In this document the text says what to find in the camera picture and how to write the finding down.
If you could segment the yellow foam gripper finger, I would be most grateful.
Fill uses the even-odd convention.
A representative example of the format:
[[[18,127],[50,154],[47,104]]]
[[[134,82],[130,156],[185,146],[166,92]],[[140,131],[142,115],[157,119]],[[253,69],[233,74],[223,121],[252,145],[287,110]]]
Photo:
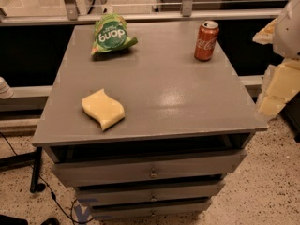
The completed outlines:
[[[278,66],[269,65],[261,89],[256,113],[263,120],[271,120],[300,92],[300,61],[284,59]]]
[[[255,34],[252,40],[262,45],[272,44],[277,21],[278,19],[274,19],[267,24],[263,29]]]

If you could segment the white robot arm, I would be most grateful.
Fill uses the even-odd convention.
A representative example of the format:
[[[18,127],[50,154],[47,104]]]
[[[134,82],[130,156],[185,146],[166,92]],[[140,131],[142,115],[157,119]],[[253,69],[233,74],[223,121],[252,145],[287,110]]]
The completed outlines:
[[[272,44],[274,53],[283,57],[281,64],[265,71],[256,103],[257,116],[271,120],[300,92],[300,0],[290,0],[252,40]]]

